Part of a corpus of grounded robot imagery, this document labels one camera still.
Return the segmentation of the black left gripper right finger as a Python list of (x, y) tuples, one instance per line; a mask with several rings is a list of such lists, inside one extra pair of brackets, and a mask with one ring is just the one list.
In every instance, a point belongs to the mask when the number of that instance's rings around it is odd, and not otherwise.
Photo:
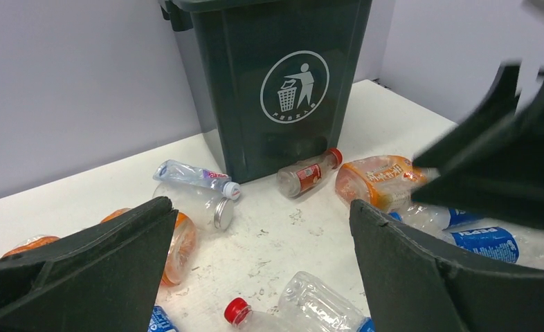
[(362, 200), (350, 230), (379, 331), (544, 331), (544, 270), (469, 252)]

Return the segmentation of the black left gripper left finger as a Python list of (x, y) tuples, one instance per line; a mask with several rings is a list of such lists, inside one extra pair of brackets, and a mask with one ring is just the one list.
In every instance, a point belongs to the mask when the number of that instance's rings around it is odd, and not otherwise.
[(176, 217), (160, 196), (0, 259), (0, 331), (145, 331)]

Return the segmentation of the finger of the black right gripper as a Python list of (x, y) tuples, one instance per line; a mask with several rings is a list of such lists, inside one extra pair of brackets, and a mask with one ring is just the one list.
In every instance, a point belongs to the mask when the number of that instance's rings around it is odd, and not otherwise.
[(540, 89), (412, 193), (418, 203), (457, 208), (544, 230), (544, 70)]
[(502, 63), (488, 92), (471, 115), (414, 157), (413, 165), (420, 168), (445, 168), (495, 123), (514, 114), (520, 99), (520, 92), (517, 91), (520, 66), (520, 63)]

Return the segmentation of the blue label bottle front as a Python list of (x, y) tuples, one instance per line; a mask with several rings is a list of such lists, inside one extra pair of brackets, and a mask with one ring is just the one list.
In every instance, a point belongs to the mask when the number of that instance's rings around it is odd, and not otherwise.
[(179, 332), (161, 306), (155, 305), (150, 316), (148, 332)]

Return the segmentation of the clear unlabelled crushed bottle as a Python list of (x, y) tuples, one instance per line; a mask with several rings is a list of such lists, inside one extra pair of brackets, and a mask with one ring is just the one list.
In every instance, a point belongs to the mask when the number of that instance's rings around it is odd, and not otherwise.
[(278, 314), (298, 331), (376, 331), (371, 317), (305, 271), (297, 272), (284, 287)]

